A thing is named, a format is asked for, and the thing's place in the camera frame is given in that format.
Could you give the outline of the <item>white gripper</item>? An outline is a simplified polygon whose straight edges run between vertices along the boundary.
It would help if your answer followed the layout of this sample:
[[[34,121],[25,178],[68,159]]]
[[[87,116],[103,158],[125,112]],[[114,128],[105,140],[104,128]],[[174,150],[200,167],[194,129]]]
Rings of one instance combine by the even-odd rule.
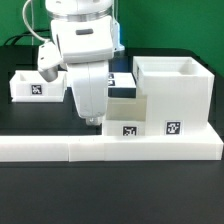
[[[109,62],[68,64],[77,113],[87,125],[100,125],[107,110]]]

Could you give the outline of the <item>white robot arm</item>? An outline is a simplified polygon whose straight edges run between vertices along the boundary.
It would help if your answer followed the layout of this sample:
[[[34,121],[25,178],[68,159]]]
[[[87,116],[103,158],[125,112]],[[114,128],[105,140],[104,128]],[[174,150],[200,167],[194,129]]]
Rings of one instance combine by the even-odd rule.
[[[107,111],[109,61],[124,49],[114,0],[45,0],[45,7],[77,113],[98,125]]]

